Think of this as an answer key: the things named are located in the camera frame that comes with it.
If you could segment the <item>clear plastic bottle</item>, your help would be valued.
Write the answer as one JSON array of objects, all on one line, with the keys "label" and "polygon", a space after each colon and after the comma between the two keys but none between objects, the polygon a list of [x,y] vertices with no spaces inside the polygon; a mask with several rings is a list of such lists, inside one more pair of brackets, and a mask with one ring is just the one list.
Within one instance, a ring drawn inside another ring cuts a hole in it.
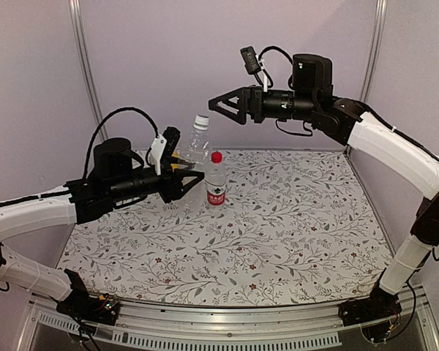
[{"label": "clear plastic bottle", "polygon": [[[197,163],[195,170],[206,172],[206,166],[211,153],[209,129],[202,131],[193,127],[190,137],[182,142],[179,153],[182,158],[189,159]],[[196,211],[201,207],[204,201],[204,192],[205,181],[202,182],[197,196],[186,200],[182,198],[179,202],[182,205],[185,205],[188,209]]]}]

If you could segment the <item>white blue bottle cap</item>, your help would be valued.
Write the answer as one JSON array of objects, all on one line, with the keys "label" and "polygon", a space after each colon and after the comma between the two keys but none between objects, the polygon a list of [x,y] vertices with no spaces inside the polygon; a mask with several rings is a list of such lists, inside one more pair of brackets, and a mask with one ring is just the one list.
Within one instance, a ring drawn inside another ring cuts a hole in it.
[{"label": "white blue bottle cap", "polygon": [[209,128],[210,119],[208,116],[197,114],[193,127],[197,130],[206,131]]}]

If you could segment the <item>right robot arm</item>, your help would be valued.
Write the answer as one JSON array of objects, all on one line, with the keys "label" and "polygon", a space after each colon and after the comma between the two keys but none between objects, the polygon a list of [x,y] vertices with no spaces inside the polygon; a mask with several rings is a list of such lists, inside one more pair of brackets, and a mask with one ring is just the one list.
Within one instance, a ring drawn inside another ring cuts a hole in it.
[{"label": "right robot arm", "polygon": [[396,295],[439,244],[439,156],[385,122],[363,102],[334,96],[332,62],[295,54],[290,90],[260,86],[238,88],[209,100],[209,110],[244,125],[267,118],[311,125],[343,146],[364,152],[411,183],[423,196],[409,236],[365,300],[364,313],[380,318]]}]

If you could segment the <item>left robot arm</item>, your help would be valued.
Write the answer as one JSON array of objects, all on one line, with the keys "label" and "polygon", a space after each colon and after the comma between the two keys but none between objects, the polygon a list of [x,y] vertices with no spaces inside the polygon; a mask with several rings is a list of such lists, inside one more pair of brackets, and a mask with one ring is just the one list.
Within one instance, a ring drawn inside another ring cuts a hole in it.
[{"label": "left robot arm", "polygon": [[204,174],[174,169],[177,142],[163,136],[151,145],[151,164],[146,166],[128,139],[111,138],[94,148],[94,167],[81,179],[50,192],[0,203],[0,281],[65,301],[78,317],[88,317],[94,302],[80,276],[26,258],[4,240],[62,225],[95,221],[125,205],[158,194],[165,203],[180,200],[200,183]]}]

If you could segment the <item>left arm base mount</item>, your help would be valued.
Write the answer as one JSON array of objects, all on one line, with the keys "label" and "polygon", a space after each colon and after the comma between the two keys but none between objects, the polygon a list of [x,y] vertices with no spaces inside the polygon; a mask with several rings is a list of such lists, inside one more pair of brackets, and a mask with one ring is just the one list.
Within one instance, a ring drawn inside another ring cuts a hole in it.
[{"label": "left arm base mount", "polygon": [[70,279],[71,291],[67,298],[57,302],[56,311],[75,319],[114,326],[119,317],[120,300],[107,293],[91,296],[76,272],[69,269],[64,272]]}]

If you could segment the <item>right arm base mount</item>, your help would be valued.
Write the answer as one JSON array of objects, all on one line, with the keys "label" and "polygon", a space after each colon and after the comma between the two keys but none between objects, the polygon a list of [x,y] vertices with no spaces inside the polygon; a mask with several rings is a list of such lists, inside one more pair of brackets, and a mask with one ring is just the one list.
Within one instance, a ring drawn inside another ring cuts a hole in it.
[{"label": "right arm base mount", "polygon": [[385,319],[361,330],[363,337],[375,344],[389,339],[401,312],[398,295],[391,295],[379,287],[375,287],[367,298],[350,298],[338,306],[338,315],[344,326]]}]

